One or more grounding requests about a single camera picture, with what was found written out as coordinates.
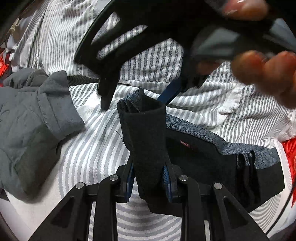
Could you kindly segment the right hand with pink nails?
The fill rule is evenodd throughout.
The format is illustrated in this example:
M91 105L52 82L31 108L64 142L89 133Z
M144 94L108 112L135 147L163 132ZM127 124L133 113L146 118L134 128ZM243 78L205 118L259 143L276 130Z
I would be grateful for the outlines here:
M266 1L227 1L225 16L259 21L270 11ZM271 59L257 51L247 51L231 62L233 75L246 85L254 84L263 94L274 96L287 108L295 108L295 53L280 52Z

